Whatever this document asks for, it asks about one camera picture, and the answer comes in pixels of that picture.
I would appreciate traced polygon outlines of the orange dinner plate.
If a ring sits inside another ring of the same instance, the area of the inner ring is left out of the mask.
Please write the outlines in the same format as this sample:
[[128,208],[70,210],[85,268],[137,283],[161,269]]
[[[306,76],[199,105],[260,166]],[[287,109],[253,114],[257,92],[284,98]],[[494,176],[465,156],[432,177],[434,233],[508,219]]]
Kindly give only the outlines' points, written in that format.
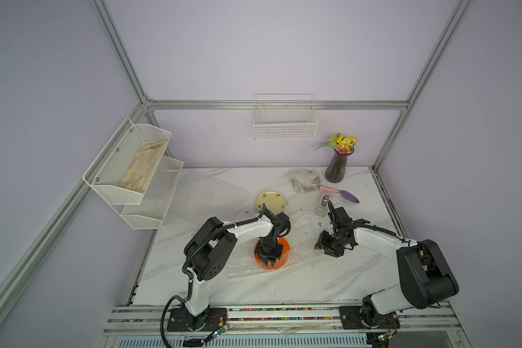
[[274,262],[272,262],[270,260],[268,260],[267,262],[264,262],[264,260],[261,258],[261,256],[257,253],[257,251],[260,250],[260,243],[259,242],[256,243],[255,252],[254,252],[255,260],[262,269],[269,270],[269,271],[276,271],[280,268],[283,268],[287,264],[287,262],[289,261],[289,258],[290,258],[289,243],[287,242],[286,239],[280,238],[278,240],[278,245],[282,247],[281,257]]

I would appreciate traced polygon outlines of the clear bubble wrap sheet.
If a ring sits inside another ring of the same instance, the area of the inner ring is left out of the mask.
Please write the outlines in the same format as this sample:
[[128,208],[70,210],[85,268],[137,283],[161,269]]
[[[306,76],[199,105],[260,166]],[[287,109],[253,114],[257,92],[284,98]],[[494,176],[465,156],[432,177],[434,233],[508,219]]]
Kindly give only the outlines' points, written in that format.
[[[291,248],[291,255],[288,263],[276,271],[281,271],[293,265],[300,264],[323,255],[321,250],[314,249],[320,232],[320,220],[316,218],[315,229],[312,224],[313,214],[306,210],[300,210],[290,215],[291,232],[285,237]],[[272,273],[262,269],[255,260],[256,240],[238,242],[225,266],[225,273],[229,278],[243,278],[256,276],[264,273]]]
[[315,191],[321,185],[319,173],[307,168],[296,168],[287,175],[287,178],[297,193]]

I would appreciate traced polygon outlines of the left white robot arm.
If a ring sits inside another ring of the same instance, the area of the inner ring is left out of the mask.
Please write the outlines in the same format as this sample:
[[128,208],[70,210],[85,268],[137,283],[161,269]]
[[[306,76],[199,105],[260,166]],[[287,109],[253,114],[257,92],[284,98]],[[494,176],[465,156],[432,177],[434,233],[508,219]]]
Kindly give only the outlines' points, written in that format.
[[182,272],[188,276],[184,304],[187,312],[198,318],[210,307],[210,281],[225,268],[240,241],[256,240],[256,261],[271,268],[284,263],[288,247],[284,237],[291,231],[289,216],[273,214],[263,205],[253,217],[234,222],[209,218],[184,248]]

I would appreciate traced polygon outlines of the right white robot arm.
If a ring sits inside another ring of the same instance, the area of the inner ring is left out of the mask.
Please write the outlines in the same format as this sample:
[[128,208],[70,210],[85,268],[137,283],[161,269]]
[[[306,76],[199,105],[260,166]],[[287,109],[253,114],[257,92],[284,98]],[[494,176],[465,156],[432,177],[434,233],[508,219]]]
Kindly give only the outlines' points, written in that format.
[[340,258],[345,251],[364,246],[397,265],[399,281],[392,287],[365,296],[359,316],[361,325],[373,329],[400,310],[426,309],[455,296],[459,285],[439,245],[430,240],[413,241],[375,225],[353,220],[343,207],[328,203],[333,231],[322,231],[315,248]]

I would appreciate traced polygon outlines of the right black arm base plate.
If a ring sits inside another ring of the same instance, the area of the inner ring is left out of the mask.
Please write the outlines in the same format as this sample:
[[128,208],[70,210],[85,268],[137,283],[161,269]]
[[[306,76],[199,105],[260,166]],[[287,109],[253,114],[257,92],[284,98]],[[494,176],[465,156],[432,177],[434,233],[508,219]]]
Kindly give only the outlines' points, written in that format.
[[368,305],[341,306],[339,317],[343,329],[398,329],[400,326],[395,313],[382,315]]

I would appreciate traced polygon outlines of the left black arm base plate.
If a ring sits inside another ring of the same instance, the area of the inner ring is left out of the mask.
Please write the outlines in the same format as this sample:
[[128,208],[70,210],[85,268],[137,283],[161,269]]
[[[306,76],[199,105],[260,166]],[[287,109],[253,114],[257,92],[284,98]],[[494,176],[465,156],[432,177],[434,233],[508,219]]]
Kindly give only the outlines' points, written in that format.
[[193,316],[185,307],[175,307],[167,320],[168,332],[215,331],[228,317],[228,311],[222,307],[209,307],[198,316]]

